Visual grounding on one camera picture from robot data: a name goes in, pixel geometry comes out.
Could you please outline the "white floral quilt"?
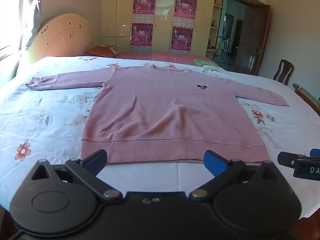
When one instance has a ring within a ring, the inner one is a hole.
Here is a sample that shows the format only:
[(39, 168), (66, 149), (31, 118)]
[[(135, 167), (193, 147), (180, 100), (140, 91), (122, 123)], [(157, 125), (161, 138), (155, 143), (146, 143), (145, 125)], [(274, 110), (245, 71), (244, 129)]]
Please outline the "white floral quilt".
[[(10, 201), (40, 159), (63, 164), (80, 156), (80, 140), (85, 120), (99, 89), (37, 92), (26, 87), (32, 77), (60, 73), (148, 66), (149, 61), (108, 59), (103, 57), (45, 57), (20, 70), (15, 78), (1, 88), (1, 206)], [(228, 72), (220, 67), (193, 67), (202, 74), (218, 76), (253, 85), (282, 95), (287, 109), (246, 99), (239, 103), (255, 121), (268, 158), (277, 161), (280, 152), (309, 155), (319, 148), (319, 116), (290, 88), (276, 81)], [(177, 192), (185, 193), (212, 179), (204, 165), (195, 163), (144, 163), (107, 165), (98, 177), (122, 193)]]

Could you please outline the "dark wooden chair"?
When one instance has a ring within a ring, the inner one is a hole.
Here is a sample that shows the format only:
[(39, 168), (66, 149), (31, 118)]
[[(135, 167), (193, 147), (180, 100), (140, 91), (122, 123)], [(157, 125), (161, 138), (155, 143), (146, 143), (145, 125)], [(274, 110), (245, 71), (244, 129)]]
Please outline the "dark wooden chair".
[(273, 80), (287, 86), (294, 70), (295, 67), (291, 62), (281, 59), (278, 70), (273, 76)]

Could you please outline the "green folded cloth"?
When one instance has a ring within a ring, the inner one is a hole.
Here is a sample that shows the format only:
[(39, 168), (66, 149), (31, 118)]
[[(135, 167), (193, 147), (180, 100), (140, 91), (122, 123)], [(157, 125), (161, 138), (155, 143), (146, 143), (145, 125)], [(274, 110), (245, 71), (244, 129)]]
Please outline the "green folded cloth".
[(194, 64), (200, 67), (204, 67), (204, 66), (216, 66), (216, 63), (213, 61), (204, 61), (204, 60), (200, 60), (200, 59), (195, 59), (194, 60)]

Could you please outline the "pink knit sweater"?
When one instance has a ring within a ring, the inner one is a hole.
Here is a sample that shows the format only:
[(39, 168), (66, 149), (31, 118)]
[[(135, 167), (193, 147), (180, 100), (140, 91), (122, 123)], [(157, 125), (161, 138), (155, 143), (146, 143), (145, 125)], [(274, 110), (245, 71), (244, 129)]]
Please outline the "pink knit sweater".
[(85, 121), (80, 155), (105, 150), (112, 164), (197, 162), (207, 150), (228, 160), (265, 161), (266, 147), (238, 98), (287, 105), (269, 90), (157, 66), (34, 77), (27, 87), (101, 88)]

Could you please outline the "dark wooden door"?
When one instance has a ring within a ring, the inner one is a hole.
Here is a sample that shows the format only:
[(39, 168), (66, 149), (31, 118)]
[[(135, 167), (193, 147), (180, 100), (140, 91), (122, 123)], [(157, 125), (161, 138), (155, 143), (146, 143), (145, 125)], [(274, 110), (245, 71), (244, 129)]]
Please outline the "dark wooden door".
[(258, 75), (268, 36), (270, 17), (270, 5), (246, 7), (234, 65), (237, 72)]

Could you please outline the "lower right pink poster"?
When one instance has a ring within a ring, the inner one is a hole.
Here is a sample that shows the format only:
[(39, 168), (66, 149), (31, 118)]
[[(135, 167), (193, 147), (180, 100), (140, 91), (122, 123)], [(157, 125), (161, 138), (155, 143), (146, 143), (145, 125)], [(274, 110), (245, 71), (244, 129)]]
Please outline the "lower right pink poster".
[(170, 51), (172, 53), (190, 54), (192, 36), (193, 29), (173, 26)]

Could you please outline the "cream rounded headboard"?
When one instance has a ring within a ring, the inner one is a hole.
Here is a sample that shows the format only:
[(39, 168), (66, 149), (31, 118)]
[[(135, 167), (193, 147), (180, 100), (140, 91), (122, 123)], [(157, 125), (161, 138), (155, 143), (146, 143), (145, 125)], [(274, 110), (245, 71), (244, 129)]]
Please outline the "cream rounded headboard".
[(71, 57), (84, 54), (96, 44), (90, 23), (78, 14), (63, 14), (45, 23), (27, 50), (30, 63), (53, 57)]

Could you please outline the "window curtain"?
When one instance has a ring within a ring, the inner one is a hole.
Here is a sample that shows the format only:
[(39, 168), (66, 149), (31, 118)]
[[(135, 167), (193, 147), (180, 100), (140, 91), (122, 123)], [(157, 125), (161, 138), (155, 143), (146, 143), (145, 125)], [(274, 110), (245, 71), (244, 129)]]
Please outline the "window curtain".
[(1, 59), (27, 50), (41, 23), (41, 0), (1, 0)]

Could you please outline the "orange striped pillow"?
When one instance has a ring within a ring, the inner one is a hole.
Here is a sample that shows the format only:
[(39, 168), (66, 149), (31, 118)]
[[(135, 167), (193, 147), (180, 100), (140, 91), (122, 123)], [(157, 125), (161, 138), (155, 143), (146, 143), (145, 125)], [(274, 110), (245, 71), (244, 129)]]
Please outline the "orange striped pillow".
[(92, 49), (86, 51), (86, 54), (97, 57), (115, 58), (119, 55), (119, 51), (116, 50), (115, 46), (103, 45), (93, 47)]

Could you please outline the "upper left pink poster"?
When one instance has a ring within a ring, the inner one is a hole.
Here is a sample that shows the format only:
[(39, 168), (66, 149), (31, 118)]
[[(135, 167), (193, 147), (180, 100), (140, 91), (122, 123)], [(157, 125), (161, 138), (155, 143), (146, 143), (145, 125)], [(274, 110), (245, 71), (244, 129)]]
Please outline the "upper left pink poster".
[(132, 23), (153, 24), (156, 0), (133, 0)]

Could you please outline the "wooden side table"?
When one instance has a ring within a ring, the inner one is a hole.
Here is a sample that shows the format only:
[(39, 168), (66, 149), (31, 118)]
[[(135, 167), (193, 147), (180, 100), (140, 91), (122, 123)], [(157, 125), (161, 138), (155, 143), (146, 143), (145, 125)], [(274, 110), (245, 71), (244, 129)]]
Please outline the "wooden side table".
[(307, 92), (302, 86), (297, 83), (293, 83), (295, 93), (303, 99), (318, 115), (320, 115), (320, 102), (319, 99), (314, 98), (309, 92)]

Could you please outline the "upper right pink poster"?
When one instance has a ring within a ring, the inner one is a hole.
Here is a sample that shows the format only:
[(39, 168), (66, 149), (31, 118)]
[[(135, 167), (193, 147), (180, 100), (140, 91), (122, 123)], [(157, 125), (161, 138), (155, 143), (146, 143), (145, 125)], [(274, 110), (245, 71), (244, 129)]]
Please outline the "upper right pink poster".
[(174, 27), (194, 28), (197, 0), (176, 0)]

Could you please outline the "cream glossy wardrobe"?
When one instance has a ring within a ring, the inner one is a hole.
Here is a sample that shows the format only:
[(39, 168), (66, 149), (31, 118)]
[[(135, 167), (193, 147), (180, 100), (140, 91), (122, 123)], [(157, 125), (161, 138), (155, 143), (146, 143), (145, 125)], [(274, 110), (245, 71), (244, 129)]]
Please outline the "cream glossy wardrobe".
[[(240, 0), (244, 5), (267, 0)], [(156, 0), (152, 51), (170, 51), (176, 0)], [(225, 15), (224, 0), (197, 0), (191, 55), (212, 57), (219, 47)], [(131, 52), (133, 0), (102, 0), (101, 40)]]

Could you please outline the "lower left pink poster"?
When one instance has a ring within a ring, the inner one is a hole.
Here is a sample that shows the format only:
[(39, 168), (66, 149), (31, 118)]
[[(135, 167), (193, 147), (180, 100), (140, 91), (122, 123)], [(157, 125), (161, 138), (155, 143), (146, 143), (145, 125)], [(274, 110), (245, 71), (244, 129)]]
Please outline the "lower left pink poster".
[(153, 24), (133, 23), (131, 33), (131, 52), (150, 54), (152, 51)]

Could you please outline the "pink poster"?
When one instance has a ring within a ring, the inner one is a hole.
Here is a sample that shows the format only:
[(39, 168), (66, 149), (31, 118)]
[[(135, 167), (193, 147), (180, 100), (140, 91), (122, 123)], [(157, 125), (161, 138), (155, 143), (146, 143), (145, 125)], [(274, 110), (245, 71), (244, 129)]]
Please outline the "pink poster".
[(172, 53), (190, 54), (192, 36), (193, 29), (173, 26), (170, 51)]
[(131, 52), (150, 54), (152, 51), (153, 24), (133, 23), (131, 33)]
[(174, 27), (194, 28), (197, 0), (176, 0)]
[(132, 23), (153, 24), (156, 0), (133, 0)]

